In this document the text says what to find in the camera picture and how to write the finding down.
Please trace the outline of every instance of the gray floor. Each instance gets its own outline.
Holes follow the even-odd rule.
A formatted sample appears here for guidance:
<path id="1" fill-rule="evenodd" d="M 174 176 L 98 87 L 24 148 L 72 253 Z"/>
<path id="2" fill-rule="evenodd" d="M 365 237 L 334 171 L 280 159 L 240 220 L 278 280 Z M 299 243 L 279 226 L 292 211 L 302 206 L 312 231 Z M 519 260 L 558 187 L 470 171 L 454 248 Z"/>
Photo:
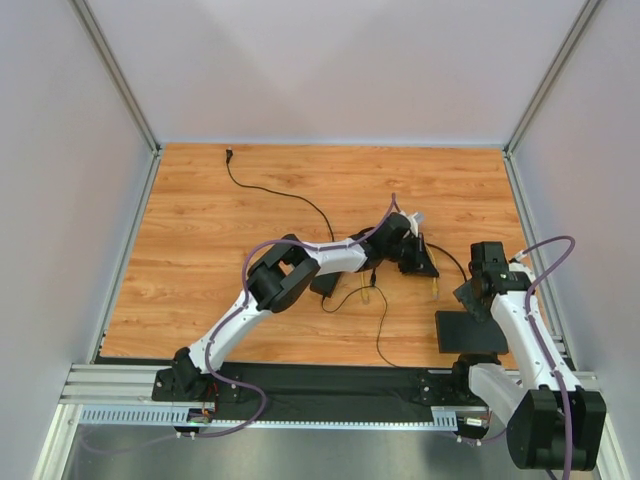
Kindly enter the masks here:
<path id="1" fill-rule="evenodd" d="M 138 445 L 167 433 L 171 430 L 166 427 L 102 426 L 91 427 L 82 434 L 92 447 L 114 449 Z M 544 472 L 516 469 L 504 441 L 472 448 L 457 444 L 446 434 L 432 432 L 248 429 L 217 439 L 169 440 L 115 456 L 96 455 L 75 445 L 65 478 L 493 480 L 548 477 Z"/>

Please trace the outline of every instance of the white wall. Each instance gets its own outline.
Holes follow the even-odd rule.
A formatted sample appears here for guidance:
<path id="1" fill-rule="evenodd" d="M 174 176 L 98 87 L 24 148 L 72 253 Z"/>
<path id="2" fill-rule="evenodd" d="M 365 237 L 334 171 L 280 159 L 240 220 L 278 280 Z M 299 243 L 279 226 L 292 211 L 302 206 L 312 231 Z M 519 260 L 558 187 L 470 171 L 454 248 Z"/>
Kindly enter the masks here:
<path id="1" fill-rule="evenodd" d="M 0 449 L 30 478 L 150 154 L 67 0 L 0 6 Z"/>
<path id="2" fill-rule="evenodd" d="M 503 144 L 583 0 L 90 0 L 162 141 Z"/>
<path id="3" fill-rule="evenodd" d="M 638 2 L 604 2 L 516 153 L 537 237 L 576 237 L 553 275 L 560 307 L 577 364 L 598 374 L 632 478 L 640 475 L 639 24 Z"/>

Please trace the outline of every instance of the gray wall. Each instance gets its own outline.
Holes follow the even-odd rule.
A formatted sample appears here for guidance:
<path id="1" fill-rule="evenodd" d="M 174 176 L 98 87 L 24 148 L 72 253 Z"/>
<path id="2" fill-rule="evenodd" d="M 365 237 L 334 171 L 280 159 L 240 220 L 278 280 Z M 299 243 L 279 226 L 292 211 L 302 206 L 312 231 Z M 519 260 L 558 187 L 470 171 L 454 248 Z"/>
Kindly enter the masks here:
<path id="1" fill-rule="evenodd" d="M 90 0 L 162 141 L 503 144 L 583 0 Z"/>
<path id="2" fill-rule="evenodd" d="M 640 3 L 604 2 L 516 153 L 538 238 L 576 236 L 554 282 L 575 359 L 598 373 L 633 478 L 640 475 L 638 25 Z"/>
<path id="3" fill-rule="evenodd" d="M 67 0 L 0 7 L 0 449 L 30 477 L 150 160 Z"/>

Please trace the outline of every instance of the wood grain surface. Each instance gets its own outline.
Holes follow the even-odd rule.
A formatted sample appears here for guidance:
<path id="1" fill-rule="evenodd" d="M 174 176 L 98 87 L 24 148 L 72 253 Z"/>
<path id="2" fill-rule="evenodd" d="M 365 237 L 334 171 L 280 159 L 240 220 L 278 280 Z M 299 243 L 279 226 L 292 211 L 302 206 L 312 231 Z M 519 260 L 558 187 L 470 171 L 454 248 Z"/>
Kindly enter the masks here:
<path id="1" fill-rule="evenodd" d="M 322 217 L 306 203 L 239 188 L 227 175 L 226 145 L 172 144 L 166 148 L 116 309 L 103 356 L 172 357 L 200 338 L 241 289 L 240 268 L 257 243 L 295 233 L 329 241 Z M 391 193 L 400 207 L 426 216 L 428 242 L 465 266 L 469 245 L 504 242 L 507 255 L 524 238 L 499 150 L 327 146 L 234 146 L 236 178 L 306 196 L 329 217 L 336 239 L 375 225 Z M 403 276 L 385 262 L 377 273 L 389 309 L 380 348 L 399 365 L 447 367 L 455 355 L 438 352 L 436 310 L 462 310 L 453 289 L 455 265 L 434 251 L 440 298 L 431 279 Z M 333 308 L 359 274 L 343 276 Z M 306 291 L 286 312 L 268 318 L 230 360 L 383 365 L 375 346 L 383 303 L 353 295 L 335 314 Z M 514 367 L 507 356 L 505 365 Z"/>

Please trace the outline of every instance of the black pad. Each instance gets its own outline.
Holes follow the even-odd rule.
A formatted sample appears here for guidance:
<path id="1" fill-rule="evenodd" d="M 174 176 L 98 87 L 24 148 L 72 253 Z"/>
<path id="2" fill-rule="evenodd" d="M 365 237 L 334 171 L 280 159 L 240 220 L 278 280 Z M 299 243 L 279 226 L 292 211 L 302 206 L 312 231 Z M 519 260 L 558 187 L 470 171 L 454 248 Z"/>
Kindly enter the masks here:
<path id="1" fill-rule="evenodd" d="M 509 353 L 507 339 L 495 320 L 478 323 L 467 312 L 436 312 L 440 353 Z"/>

